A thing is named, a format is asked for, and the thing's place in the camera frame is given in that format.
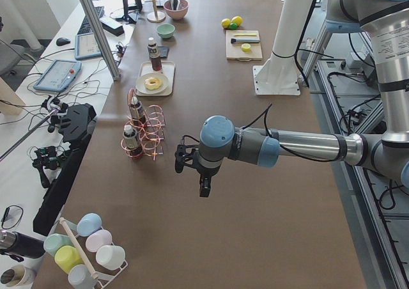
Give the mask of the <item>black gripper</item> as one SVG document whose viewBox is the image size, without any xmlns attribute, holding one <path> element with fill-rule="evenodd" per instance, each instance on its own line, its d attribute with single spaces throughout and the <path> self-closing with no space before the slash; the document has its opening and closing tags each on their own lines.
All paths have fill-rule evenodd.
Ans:
<svg viewBox="0 0 409 289">
<path fill-rule="evenodd" d="M 200 166 L 198 169 L 198 173 L 200 174 L 200 188 L 199 188 L 199 196 L 200 197 L 207 197 L 210 195 L 211 191 L 211 180 L 212 177 L 215 176 L 219 172 L 220 167 L 217 166 L 216 168 L 206 168 L 204 166 Z"/>
</svg>

